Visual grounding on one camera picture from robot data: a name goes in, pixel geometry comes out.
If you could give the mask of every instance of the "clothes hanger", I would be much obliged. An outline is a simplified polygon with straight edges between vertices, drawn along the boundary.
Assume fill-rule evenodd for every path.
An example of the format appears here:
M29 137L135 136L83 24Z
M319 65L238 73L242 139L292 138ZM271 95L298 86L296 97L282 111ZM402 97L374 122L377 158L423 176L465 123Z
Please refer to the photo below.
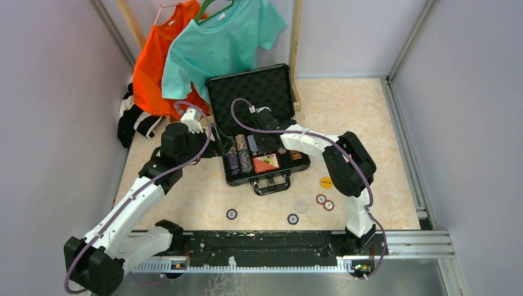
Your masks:
M201 25L203 23L205 23L207 20L210 20L212 19L213 17L217 16L218 14L224 12L226 9L229 9L230 7L232 7L234 5L234 0L230 0L231 3L230 5L228 5L227 7L225 7L224 9L218 11L217 13L207 17L206 19L204 20L201 20L202 16L204 15L205 13L205 10L207 9L207 7L216 0L205 0L203 3L202 3L202 8L200 8L200 12L198 13L198 15L196 15L196 17L194 18L194 21L198 24L198 25Z
M156 18L155 18L155 20L154 20L153 25L156 25L156 22L158 22L158 18L160 17L160 13L162 12L162 9L164 9L164 8L169 8L169 7L173 7L173 6L177 6L178 4L179 4L179 3L173 4L173 5L163 6L163 5L162 5L162 0L158 0L158 6L160 6L160 9L158 10L158 14L156 15Z

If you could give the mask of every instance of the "black and white striped cloth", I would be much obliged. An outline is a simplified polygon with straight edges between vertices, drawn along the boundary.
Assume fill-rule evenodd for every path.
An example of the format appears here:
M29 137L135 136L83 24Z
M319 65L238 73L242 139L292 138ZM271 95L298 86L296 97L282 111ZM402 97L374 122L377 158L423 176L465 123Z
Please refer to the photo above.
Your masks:
M156 127L162 122L163 116L151 115L134 104L133 84L127 86L127 93L120 104L120 120L118 121L118 139L128 148L133 142L134 132L152 139L156 136Z

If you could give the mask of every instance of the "wooden rack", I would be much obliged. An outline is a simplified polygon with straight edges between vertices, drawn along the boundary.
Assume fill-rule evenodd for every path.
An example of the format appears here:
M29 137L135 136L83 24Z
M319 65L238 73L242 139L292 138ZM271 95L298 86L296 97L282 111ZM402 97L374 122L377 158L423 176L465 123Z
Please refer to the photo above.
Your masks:
M133 12L131 5L128 0L115 0L118 4L118 8L121 11L129 29L131 30L136 42L143 48L146 43L146 37L136 15ZM294 0L293 11L292 11L292 26L290 28L290 51L289 51L289 66L290 66L290 82L292 84L292 90L294 93L294 110L299 112L302 109L302 101L296 84L294 82L294 73L296 68L296 56L298 54L298 38L300 36L300 23L302 21L302 5L303 0Z

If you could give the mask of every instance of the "t-shirt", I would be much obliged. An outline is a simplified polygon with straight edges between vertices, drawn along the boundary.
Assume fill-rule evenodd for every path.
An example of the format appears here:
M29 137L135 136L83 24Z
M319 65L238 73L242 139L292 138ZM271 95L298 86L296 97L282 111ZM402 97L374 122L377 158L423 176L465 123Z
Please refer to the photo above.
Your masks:
M169 46L179 33L198 15L196 0L178 4L174 14L163 24L152 26L146 44L134 66L134 103L151 115L171 115L180 119L172 100L162 98L162 75ZM193 103L208 114L209 107L194 90L186 93L184 101Z
M185 98L192 82L198 94L210 102L205 80L257 68L258 46L269 50L286 26L267 0L235 0L232 7L199 26L191 20L169 48L163 97Z

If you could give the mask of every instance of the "table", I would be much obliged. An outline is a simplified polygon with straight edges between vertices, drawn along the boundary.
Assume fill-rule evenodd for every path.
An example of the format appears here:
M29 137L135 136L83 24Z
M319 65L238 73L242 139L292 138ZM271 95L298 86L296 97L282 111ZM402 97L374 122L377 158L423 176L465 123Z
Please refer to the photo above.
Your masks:
M372 212L386 229L419 229L402 158L379 79L297 80L302 111L295 119L302 126L326 134L354 132L374 159L375 196ZM127 193L138 171L160 145L160 135L148 140L135 135L120 183L116 202ZM225 183L219 157L202 159L183 169L183 177L171 191L144 216L136 229L149 229L157 221L170 220L190 230L333 230L343 229L347 220L344 197L334 187L323 189L328 176L323 159L312 158L309 169L291 175L288 190L258 196L250 184L230 187ZM317 194L334 201L327 212L315 201ZM287 216L295 213L293 203L304 200L306 213L299 214L295 226ZM226 212L235 209L238 217L229 220Z

